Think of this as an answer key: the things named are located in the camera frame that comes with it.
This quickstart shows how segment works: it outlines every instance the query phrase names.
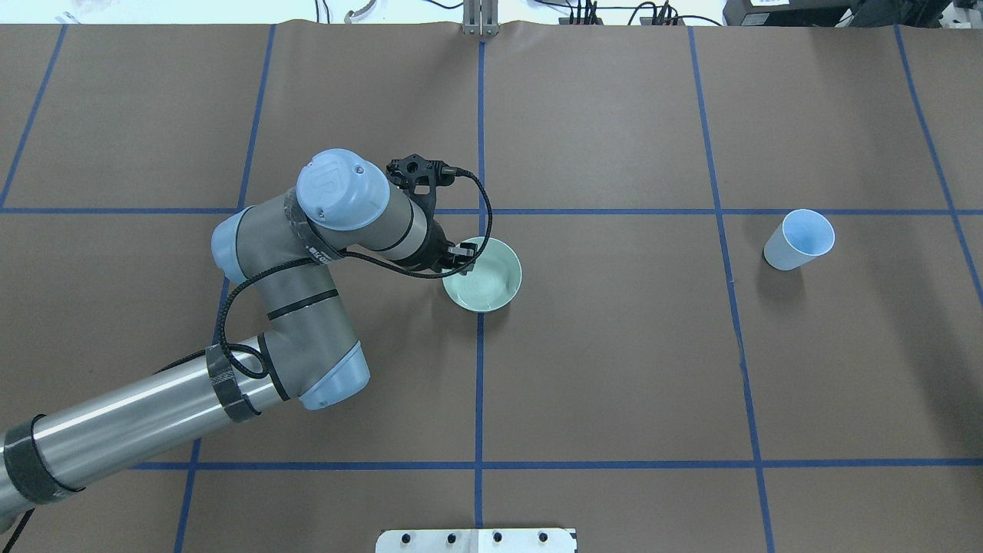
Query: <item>grid line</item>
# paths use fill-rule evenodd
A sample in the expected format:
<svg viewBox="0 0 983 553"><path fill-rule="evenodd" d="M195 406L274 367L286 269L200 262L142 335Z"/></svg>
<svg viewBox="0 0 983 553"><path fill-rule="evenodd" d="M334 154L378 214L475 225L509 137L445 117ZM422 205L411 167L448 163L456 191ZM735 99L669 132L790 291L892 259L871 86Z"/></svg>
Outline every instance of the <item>grid line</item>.
<svg viewBox="0 0 983 553"><path fill-rule="evenodd" d="M21 133L21 140L17 142L17 150L14 152L14 158L10 162L10 170L7 171L7 179L3 183L3 190L0 191L0 208L3 208L4 204L7 202L7 195L10 194L10 188L14 185L14 175L17 174L17 166L21 162L21 155L24 153L24 147L28 144L30 128L34 126L34 117L37 116L37 109L41 106L41 100L44 98L44 92L48 89L48 82L51 81L51 73L54 72L55 62L58 61L58 53L61 52L61 47L65 42L65 34L67 32L68 25L63 24L61 30L58 31L58 40L55 41L55 48L51 51L51 59L48 60L48 67L44 70L44 77L41 79L41 85L37 88L37 95L34 97L34 104L30 107L28 122L24 125L24 132Z"/></svg>
<svg viewBox="0 0 983 553"><path fill-rule="evenodd" d="M181 553L184 548L185 530L188 528L188 514L191 512L191 497L195 493L195 465L198 464L199 453L202 451L202 439L198 438L191 447L191 459L188 460L188 477L185 480L185 494L181 500L181 516L178 518L178 530L174 535L174 553Z"/></svg>
<svg viewBox="0 0 983 553"><path fill-rule="evenodd" d="M744 351L744 336L740 326L740 312L737 310L737 294L734 290L734 277L730 267L730 252L727 248L726 229L723 225L721 193L717 185L717 166L714 163L714 149L710 140L710 124L707 121L707 106L703 96L703 83L700 79L700 62L696 49L696 36L693 28L686 28L689 35L690 55L693 59L693 80L696 82L696 99L700 109L700 125L703 127L703 146L707 155L707 168L710 172L710 188L714 195L714 210L717 216L717 233L720 235L723 273L727 284L727 298L730 302L730 320L737 338L741 379L744 388L744 408L747 413L747 426L751 438L751 453L754 456L754 471L758 480L758 501L761 504L761 519L764 525L765 545L768 553L775 553L775 539L772 534L772 517L768 506L768 489L765 485L765 470L761 463L761 446L758 441L758 425L754 415L754 399L751 396L751 378L747 371L747 355Z"/></svg>
<svg viewBox="0 0 983 553"><path fill-rule="evenodd" d="M474 470L472 461L199 461L196 471L372 471L372 470ZM482 461L482 470L671 470L755 468L754 460L718 461ZM130 470L187 470L187 462L149 461ZM869 458L869 459L773 459L763 468L860 468L892 466L983 466L983 458Z"/></svg>
<svg viewBox="0 0 983 553"><path fill-rule="evenodd" d="M785 215L799 208L721 208L724 215ZM807 208L823 215L951 216L950 210L851 210ZM233 215L232 208L0 208L4 215ZM958 215L980 216L983 210L955 210ZM479 208L437 208L437 215L479 215ZM495 215L716 215L710 208L495 208Z"/></svg>
<svg viewBox="0 0 983 553"><path fill-rule="evenodd" d="M478 43L478 179L485 181L485 48L486 43ZM485 233L485 219L488 206L478 195L478 233ZM485 525L484 475L485 460L485 314L477 316L475 332L475 528Z"/></svg>
<svg viewBox="0 0 983 553"><path fill-rule="evenodd" d="M249 188L249 176L253 170L253 151L256 150L256 135L260 131L260 117L262 116L262 99L266 95L266 77L269 75L269 60L273 54L273 39L276 37L276 25L269 26L269 35L266 37L266 54L262 61L262 74L260 75L260 91L256 94L256 110L253 112L253 126L249 133L249 146L246 148L246 163L243 165L243 182L239 187L239 202L236 204L238 209L246 205L246 190Z"/></svg>
<svg viewBox="0 0 983 553"><path fill-rule="evenodd" d="M949 214L953 218L955 234L959 238L959 246L962 247L962 257L966 260L966 266L969 268L969 276L972 278L973 286L976 288L976 298L979 300L980 305L983 305L983 285L980 285L980 277L976 272L973 256L969 252L966 236L962 233L962 224L959 223L959 213L955 209L953 194L949 190L949 183L946 181L946 173L942 170L939 153L935 150L935 141L932 140L932 133L928 130L928 123L925 121L925 113L922 111L921 101L918 100L918 91L915 89L915 81L911 76L911 67L908 65L908 54L904 49L904 39L901 38L901 27L898 24L895 24L895 40L897 42L897 51L901 56L901 66L904 68L904 77L908 81L911 103L914 104L915 114L918 116L918 124L921 125L922 134L925 135L925 144L928 145L928 152L932 157L932 164L935 165L935 172L939 177L939 186L942 187L942 194L946 197L946 205L949 206Z"/></svg>

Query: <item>metal bracket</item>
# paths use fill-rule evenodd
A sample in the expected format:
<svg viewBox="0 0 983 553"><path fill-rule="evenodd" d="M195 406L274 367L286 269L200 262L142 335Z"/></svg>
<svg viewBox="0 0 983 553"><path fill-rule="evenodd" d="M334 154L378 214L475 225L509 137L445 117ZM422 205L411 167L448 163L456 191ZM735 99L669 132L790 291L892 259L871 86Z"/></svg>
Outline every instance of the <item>metal bracket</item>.
<svg viewBox="0 0 983 553"><path fill-rule="evenodd" d="M376 553L576 553L573 528L389 530Z"/></svg>
<svg viewBox="0 0 983 553"><path fill-rule="evenodd" d="M461 31L481 36L498 34L498 0L464 0Z"/></svg>

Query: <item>light blue cup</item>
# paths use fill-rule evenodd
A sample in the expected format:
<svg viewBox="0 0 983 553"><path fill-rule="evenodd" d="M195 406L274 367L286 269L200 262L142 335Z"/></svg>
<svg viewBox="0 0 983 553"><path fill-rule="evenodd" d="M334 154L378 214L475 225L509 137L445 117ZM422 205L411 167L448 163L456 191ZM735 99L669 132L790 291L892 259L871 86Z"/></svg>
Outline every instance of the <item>light blue cup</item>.
<svg viewBox="0 0 983 553"><path fill-rule="evenodd" d="M465 242L481 244L484 236ZM443 288L457 305L475 313L489 313L512 301L522 284L522 264L512 248L489 238L489 245L466 275L443 278Z"/></svg>
<svg viewBox="0 0 983 553"><path fill-rule="evenodd" d="M795 210L781 221L765 244L765 261L780 271L791 271L833 249L837 236L822 215Z"/></svg>

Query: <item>light green bowl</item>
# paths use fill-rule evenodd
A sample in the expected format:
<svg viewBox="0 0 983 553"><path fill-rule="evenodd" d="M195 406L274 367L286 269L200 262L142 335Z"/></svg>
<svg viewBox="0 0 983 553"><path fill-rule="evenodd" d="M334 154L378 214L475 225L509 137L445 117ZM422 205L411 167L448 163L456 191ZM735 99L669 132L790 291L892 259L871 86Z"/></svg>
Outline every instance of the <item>light green bowl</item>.
<svg viewBox="0 0 983 553"><path fill-rule="evenodd" d="M479 246L484 236L464 240ZM443 288L454 303L475 313L489 313L512 301L522 284L519 256L501 240L489 238L489 245L466 275L443 278Z"/></svg>

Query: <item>cable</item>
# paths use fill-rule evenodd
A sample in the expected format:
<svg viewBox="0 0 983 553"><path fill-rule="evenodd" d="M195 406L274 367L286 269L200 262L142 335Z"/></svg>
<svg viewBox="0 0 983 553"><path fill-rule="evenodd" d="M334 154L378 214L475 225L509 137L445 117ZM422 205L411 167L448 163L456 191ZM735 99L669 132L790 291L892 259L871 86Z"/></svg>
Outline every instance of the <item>cable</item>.
<svg viewBox="0 0 983 553"><path fill-rule="evenodd" d="M229 318L229 311L232 309L232 302L235 301L236 296L242 293L243 290L259 282L260 280L269 277L270 275L275 275L281 271L286 271L302 265L310 265L312 263L315 263L314 259L312 258L295 259L293 261L288 261L287 263L277 265L276 267L271 267L265 271L261 271L256 275L250 276L245 282L236 286L235 289L229 292L228 297L225 298L225 302L222 303L222 309L218 312L218 324L216 325L218 327L218 347L222 350L222 355L225 355L225 360L227 360L230 365L235 367L235 369L244 376L253 379L265 378L265 376L269 374L269 367L267 367L266 363L262 360L262 355L254 348L242 343L229 344L229 340L225 336L225 321ZM247 368L246 365L239 362L239 359L236 359L236 356L232 354L233 346L236 347L236 351L249 353L258 359L260 361L260 365L262 366L262 370L259 372L254 372Z"/></svg>
<svg viewBox="0 0 983 553"><path fill-rule="evenodd" d="M547 0L533 0L533 2L536 2L537 4L543 4L544 6L554 6L557 8L566 7L564 4L553 4L552 2L548 2ZM634 10L635 8L636 6L598 6L599 10Z"/></svg>
<svg viewBox="0 0 983 553"><path fill-rule="evenodd" d="M652 20L655 20L655 18L658 16L656 11L659 9L659 6L656 6L655 2L642 2L638 6L635 6L635 11L632 12L631 17L628 18L628 25L631 25L631 22L635 21L635 16L638 15L638 11L644 8L646 5L652 6Z"/></svg>
<svg viewBox="0 0 983 553"><path fill-rule="evenodd" d="M21 532L24 531L24 526L28 525L30 516L34 514L34 509L31 509L24 513L21 517L21 521L18 522L17 528L14 529L14 533L10 535L10 539L7 541L7 545L3 548L3 553L10 553L14 549L14 544L17 543L17 539L21 537Z"/></svg>
<svg viewBox="0 0 983 553"><path fill-rule="evenodd" d="M255 351L251 347L248 347L247 345L242 345L240 343L230 343L229 344L229 349L231 349L232 351L239 351L239 352L242 352L242 353L250 353L250 354L252 354L253 351ZM196 351L194 353L190 353L188 355L185 355L184 357L178 359L177 361L174 361L174 362L168 364L166 367L164 367L162 369L157 369L157 370L153 371L153 374L159 374L159 373L162 373L164 371L169 371L169 370L173 369L174 367L177 367L179 365L183 365L183 364L187 363L188 361L194 361L195 359L198 359L199 357L202 357L203 355L205 355L206 352L207 352L206 349L199 349L198 351Z"/></svg>
<svg viewBox="0 0 983 553"><path fill-rule="evenodd" d="M485 236L482 241L482 245L479 246L478 251L475 252L474 259L477 260L482 255L482 252L485 251L485 246L488 245L489 239L492 237L492 202L489 200L488 193L485 192L485 186L482 184L482 181L477 176L475 176L475 173L472 173L471 171L465 169L457 168L457 173L455 176L466 177L475 182L475 185L478 186L478 191L482 195L482 200L485 201L485 207L488 210L488 220L485 223ZM446 273L436 273L430 275L427 273L415 273L413 271L407 271L397 265L392 265L391 263L386 263L374 257L369 257L367 255L360 254L358 252L342 251L341 255L342 257L351 257L355 259L361 259L362 261L368 261L369 263L376 265L378 267L382 267L383 269L389 269L390 271L393 271L395 273L399 273L401 275L405 275L406 277L413 277L413 278L428 278L428 279L447 278L453 275L457 275L458 273L464 271L468 267L467 265L463 265L461 267L458 267L457 269L453 269Z"/></svg>
<svg viewBox="0 0 983 553"><path fill-rule="evenodd" d="M485 247L488 246L489 239L492 237L492 202L491 200L489 200L488 193L485 192L485 186L482 184L481 179L475 176L475 174L472 173L471 171L459 167L454 167L454 168L456 169L454 176L466 177L474 181L475 185L478 187L478 191L482 195L482 200L485 202L485 207L488 210L488 219L485 224L485 237L484 240L482 241L482 245L479 246L478 250L475 252L474 260L477 260L479 257L481 257L482 252L485 251ZM378 267L382 267L383 269L389 269L390 271L394 271L401 275L405 275L407 277L413 277L413 278L427 278L427 279L447 278L453 275L457 275L458 273L464 271L469 265L471 265L471 264L462 265L461 267L458 267L457 269L453 269L446 273L435 273L433 275L430 275L426 273L416 273L412 271L407 271L397 265L392 265L390 263L380 261L376 258L369 257L364 254L360 254L358 252L349 252L347 250L341 250L339 253L341 254L342 257L346 257L346 258L350 257L355 259L361 259L363 261L368 261L369 263L376 265ZM229 292L228 297L225 298L225 301L222 303L222 309L218 313L218 323L216 325L217 332L218 332L218 346L219 348L221 348L222 354L225 356L225 359L229 362L229 364L235 367L235 369L239 371L241 374L243 374L244 376L253 379L265 378L266 375L269 374L269 367L267 367L265 361L263 361L262 355L254 348L242 343L231 343L231 344L229 343L228 338L225 335L225 322L228 320L229 311L232 309L232 303L235 301L236 297L238 297L239 294L242 293L243 290L259 282L260 280L263 280L264 278L269 277L271 275L275 275L281 271L294 269L295 267L301 267L304 265L310 265L313 264L314 262L315 260L312 258L303 258L303 259L295 259L293 261L288 261L287 263L277 265L276 267L271 267L265 271L262 271L254 276L247 278L245 282L239 284L231 292ZM259 372L250 370L249 368L246 367L246 365L243 365L241 362L239 362L238 359L236 359L235 355L232 354L233 351L249 353L250 355L252 355L253 357L255 357L260 361L260 366L262 367L262 370ZM202 355L204 355L203 350L196 351L195 353L192 353L191 355L187 355L182 359L179 359L178 361L171 363L167 367L164 367L163 369L157 372L167 370L168 368L173 368L177 365L180 365L181 363L186 363L192 359L201 357Z"/></svg>
<svg viewBox="0 0 983 553"><path fill-rule="evenodd" d="M456 10L464 5L464 2L461 2L459 4L454 4L453 6L444 6L443 4L437 2L436 0L424 0L424 2L429 2L431 4L434 4L435 6L440 6L444 10Z"/></svg>
<svg viewBox="0 0 983 553"><path fill-rule="evenodd" d="M714 21L714 20L712 20L710 18L705 18L703 16L675 16L675 17L672 17L672 18L667 19L666 22L667 23L670 22L670 21L675 22L675 21L679 21L681 19L693 19L693 20L709 21L710 23L716 25L717 27L724 27L724 25L721 25L720 23L718 23L718 22L716 22L716 21Z"/></svg>
<svg viewBox="0 0 983 553"><path fill-rule="evenodd" d="M678 16L679 12L669 5L669 0L665 0L663 6L659 9L659 16L652 20L652 25L675 25L678 20L674 20L669 23L669 19Z"/></svg>
<svg viewBox="0 0 983 553"><path fill-rule="evenodd" d="M201 357L202 355L204 355L204 353L205 353L205 350L204 349L199 349L198 351L196 351L194 353L185 355L184 357L178 359L177 361L174 361L174 362L168 364L166 367L164 367L162 369L157 369L157 370L153 371L153 374L157 374L157 373L162 373L164 371L168 371L168 370L173 369L174 367L176 367L178 365L183 365L183 364L187 363L188 361L194 361L195 359L198 359L199 357Z"/></svg>

